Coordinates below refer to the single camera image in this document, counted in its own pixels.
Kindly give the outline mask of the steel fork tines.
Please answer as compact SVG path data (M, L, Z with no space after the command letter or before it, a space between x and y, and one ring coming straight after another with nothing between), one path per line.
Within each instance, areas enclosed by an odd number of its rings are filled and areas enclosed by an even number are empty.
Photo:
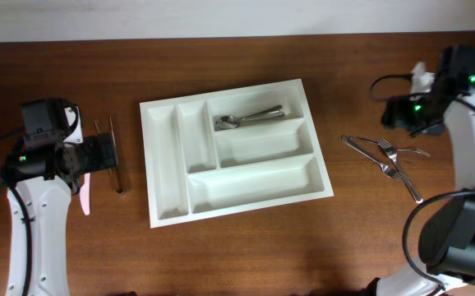
M419 193L419 191L416 189L416 187L413 185L411 182L409 176L404 172L403 168L401 167L399 160L398 160L398 150L394 148L386 139L384 138L379 138L377 141L377 144L380 146L380 148L386 153L386 155L390 158L390 160L393 162L395 168L405 176L405 184L410 191L410 193L413 196L414 201L417 204L423 203L423 198L422 195Z

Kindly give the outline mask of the steel tablespoon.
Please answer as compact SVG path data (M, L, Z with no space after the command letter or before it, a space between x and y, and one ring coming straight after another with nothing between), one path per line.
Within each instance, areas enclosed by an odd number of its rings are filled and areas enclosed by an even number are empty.
M283 106L279 104L279 105L276 105L272 108L262 110L258 113L276 113L276 112L284 112Z
M249 123L261 120L268 120L274 118L282 118L285 112L276 113L258 113L246 117L237 117L233 115L223 116L215 120L215 126L219 130L230 130L239 127L242 123Z

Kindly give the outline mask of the steel fork crossing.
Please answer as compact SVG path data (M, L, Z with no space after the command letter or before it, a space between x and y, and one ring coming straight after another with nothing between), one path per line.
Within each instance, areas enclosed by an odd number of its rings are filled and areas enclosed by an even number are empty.
M353 148L355 151L359 152L360 154L364 155L367 157L369 160L377 164L382 173L386 175L388 178L392 178L394 180L397 180L399 182L405 183L408 179L406 176L396 169L391 168L389 165L383 163L382 161L378 160L373 154L368 152L367 150L361 148L356 142L354 142L349 136L342 136L341 140L344 144L347 146Z

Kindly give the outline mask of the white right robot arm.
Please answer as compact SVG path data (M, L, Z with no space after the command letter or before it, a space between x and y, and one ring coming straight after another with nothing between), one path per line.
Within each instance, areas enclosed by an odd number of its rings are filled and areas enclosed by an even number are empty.
M434 107L450 133L455 190L413 209L402 233L406 265L374 279L365 295L442 295L475 285L475 94L427 98L409 110L418 116Z

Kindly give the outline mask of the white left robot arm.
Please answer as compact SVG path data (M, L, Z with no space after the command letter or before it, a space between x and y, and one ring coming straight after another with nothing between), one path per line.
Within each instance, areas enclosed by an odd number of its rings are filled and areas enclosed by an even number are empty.
M67 295L67 214L90 213L90 176L118 166L112 134L27 150L18 139L2 167L12 217L8 295Z

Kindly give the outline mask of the steel fork horizontal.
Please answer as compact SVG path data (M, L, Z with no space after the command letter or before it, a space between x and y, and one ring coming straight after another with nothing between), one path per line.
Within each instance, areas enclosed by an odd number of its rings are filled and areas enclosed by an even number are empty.
M426 157L430 157L431 155L429 153L427 153L426 151L420 149L420 148L417 148L417 147L405 147L405 148L395 148L393 145L391 145L386 139L384 138L380 138L380 139L377 139L375 141L373 140L369 140L369 139L366 139L364 137L359 137L359 136L355 136L355 139L357 140L362 140L362 141L366 141L366 142L369 142L371 144L375 144L375 145L378 145L379 148L386 154L388 155L389 157L391 157L392 155L397 155L399 152L413 152L413 153L417 153L419 155L423 155L423 156L426 156Z

